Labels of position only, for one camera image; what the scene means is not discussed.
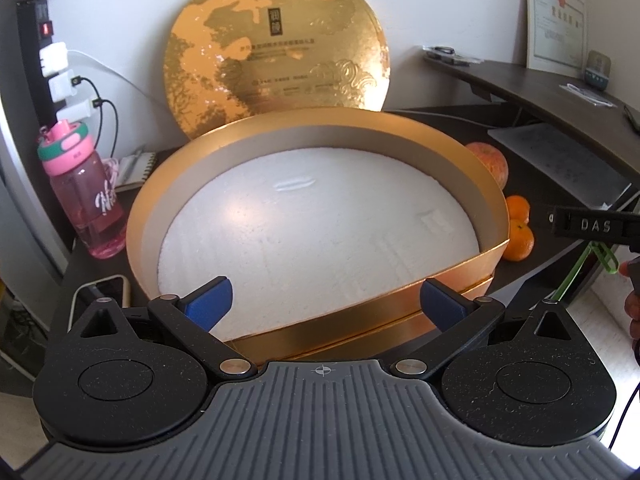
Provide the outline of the person right hand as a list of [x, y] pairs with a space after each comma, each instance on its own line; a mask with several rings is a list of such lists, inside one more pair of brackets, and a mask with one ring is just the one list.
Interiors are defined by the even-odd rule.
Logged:
[[640, 338], [639, 258], [623, 262], [618, 273], [629, 278], [634, 286], [625, 299], [624, 309], [630, 318], [629, 335], [637, 340]]

